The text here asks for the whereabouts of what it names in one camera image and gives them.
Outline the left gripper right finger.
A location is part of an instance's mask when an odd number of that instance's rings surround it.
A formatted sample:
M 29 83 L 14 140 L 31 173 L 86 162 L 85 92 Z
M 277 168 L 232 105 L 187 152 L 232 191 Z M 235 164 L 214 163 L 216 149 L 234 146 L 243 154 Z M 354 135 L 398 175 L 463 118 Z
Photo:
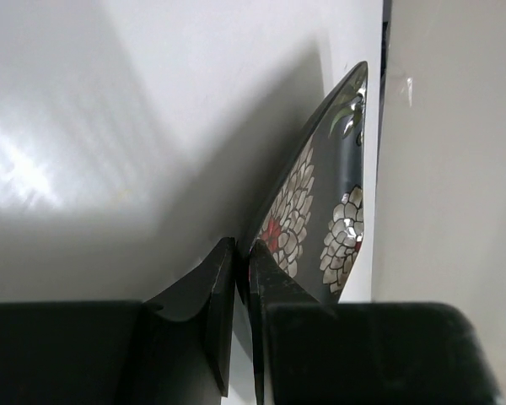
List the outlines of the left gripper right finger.
M 258 404 L 333 404 L 336 389 L 321 334 L 335 307 L 322 305 L 288 276 L 257 240 L 249 255 L 249 318 Z

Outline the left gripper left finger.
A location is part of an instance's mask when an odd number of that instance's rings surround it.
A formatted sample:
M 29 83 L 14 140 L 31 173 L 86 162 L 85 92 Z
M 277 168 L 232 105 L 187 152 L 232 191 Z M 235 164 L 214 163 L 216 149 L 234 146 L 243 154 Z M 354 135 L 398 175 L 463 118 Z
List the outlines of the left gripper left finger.
M 155 404 L 219 404 L 229 394 L 234 310 L 235 240 L 222 238 L 208 255 L 148 304 L 155 331 L 148 359 Z

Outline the black floral square plate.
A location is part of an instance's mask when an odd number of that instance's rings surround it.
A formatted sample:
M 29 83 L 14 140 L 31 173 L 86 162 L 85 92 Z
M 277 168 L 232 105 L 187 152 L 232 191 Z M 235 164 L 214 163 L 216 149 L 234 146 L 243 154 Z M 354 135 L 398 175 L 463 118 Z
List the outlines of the black floral square plate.
M 283 150 L 239 238 L 262 240 L 275 263 L 318 301 L 336 303 L 364 239 L 363 160 L 369 67 L 359 62 Z

